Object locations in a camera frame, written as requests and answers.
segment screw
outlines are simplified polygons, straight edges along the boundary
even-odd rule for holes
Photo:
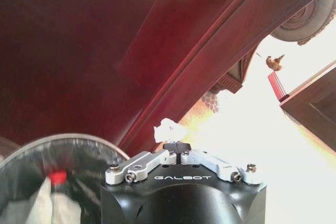
[[[117,171],[119,171],[119,165],[118,164],[111,164],[108,172],[110,173],[116,173]]]
[[[234,182],[241,181],[241,175],[239,174],[239,172],[231,173],[231,180],[233,180]]]
[[[247,164],[247,172],[255,173],[257,171],[257,166],[255,164]]]
[[[132,183],[133,181],[136,180],[136,175],[134,173],[127,173],[125,175],[125,180],[127,183]]]

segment black plastic bag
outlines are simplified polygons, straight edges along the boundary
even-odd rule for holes
[[[81,207],[81,223],[100,224],[100,185],[112,163],[128,156],[90,135],[60,134],[29,143],[0,163],[0,215],[9,201],[29,199],[45,177],[67,170],[71,197]]]

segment white tissue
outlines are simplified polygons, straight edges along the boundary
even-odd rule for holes
[[[187,130],[182,125],[165,118],[159,127],[154,127],[154,138],[156,143],[177,142],[182,140],[187,134]]]

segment carved wooden trim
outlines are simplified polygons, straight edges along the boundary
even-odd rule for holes
[[[233,78],[229,73],[226,73],[219,81],[210,89],[210,91],[214,94],[220,92],[220,90],[229,90],[233,94],[236,93],[242,84],[236,79]]]
[[[229,73],[223,75],[215,85],[212,86],[210,92],[214,94],[218,94],[221,90],[229,90],[233,94],[236,93],[239,89],[243,87],[243,82],[246,77],[248,66],[250,65],[252,56],[254,55],[255,51],[257,50],[256,46],[253,48],[248,54],[246,54],[243,59],[239,62],[240,64],[240,80],[237,80]]]

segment gold bird statue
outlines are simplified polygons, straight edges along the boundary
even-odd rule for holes
[[[285,55],[281,55],[279,58],[275,58],[275,59],[272,59],[271,56],[268,56],[266,59],[267,66],[273,71],[281,70],[282,66],[280,65],[280,61],[284,56]]]

